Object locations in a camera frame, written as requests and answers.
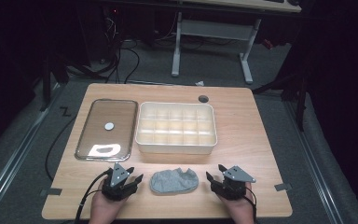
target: white round button on lid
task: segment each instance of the white round button on lid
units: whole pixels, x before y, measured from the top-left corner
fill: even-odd
[[[105,124],[105,129],[106,129],[107,131],[110,131],[110,130],[112,130],[112,129],[114,129],[114,128],[115,128],[115,124],[112,123],[112,122],[107,122],[107,123]]]

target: transparent brown lid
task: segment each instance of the transparent brown lid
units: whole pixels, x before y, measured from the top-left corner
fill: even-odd
[[[134,101],[94,101],[75,156],[88,161],[127,160],[131,155],[137,112],[138,104]]]

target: hand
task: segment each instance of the hand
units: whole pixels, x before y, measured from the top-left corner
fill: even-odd
[[[91,202],[91,216],[89,224],[110,224],[112,223],[118,214],[120,208],[124,205],[128,198],[125,198],[119,202],[115,202],[107,199],[102,193],[103,181]]]
[[[252,190],[252,185],[250,182],[245,183],[246,188]],[[249,190],[246,190],[245,197],[248,198],[252,203],[254,202],[253,195]],[[230,201],[223,198],[220,195],[217,195],[219,199],[228,209],[229,214],[236,224],[254,224],[254,208],[253,206],[246,201],[245,199],[238,199],[235,201]]]

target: white plastic container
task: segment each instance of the white plastic container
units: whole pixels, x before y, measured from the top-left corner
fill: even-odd
[[[211,154],[217,144],[213,108],[205,104],[141,104],[135,141],[148,153]]]

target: folded gray cloth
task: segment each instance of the folded gray cloth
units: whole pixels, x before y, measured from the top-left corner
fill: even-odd
[[[157,193],[186,193],[198,185],[199,178],[190,169],[185,173],[181,168],[156,172],[150,179],[150,188]]]

